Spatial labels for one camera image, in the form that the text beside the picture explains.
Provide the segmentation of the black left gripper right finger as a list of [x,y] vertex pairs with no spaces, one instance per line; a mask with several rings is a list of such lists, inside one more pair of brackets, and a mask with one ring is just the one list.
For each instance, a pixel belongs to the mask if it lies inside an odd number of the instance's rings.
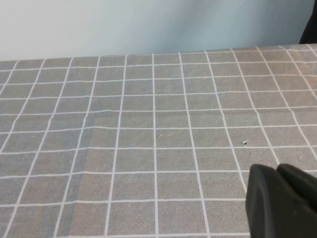
[[290,164],[280,164],[276,171],[279,181],[278,215],[316,216],[317,179]]

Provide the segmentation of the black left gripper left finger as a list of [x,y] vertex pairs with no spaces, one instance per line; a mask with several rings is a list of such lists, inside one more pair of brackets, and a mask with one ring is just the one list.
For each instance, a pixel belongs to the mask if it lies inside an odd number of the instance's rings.
[[250,166],[246,214],[252,238],[315,238],[317,216],[279,216],[278,173],[276,169]]

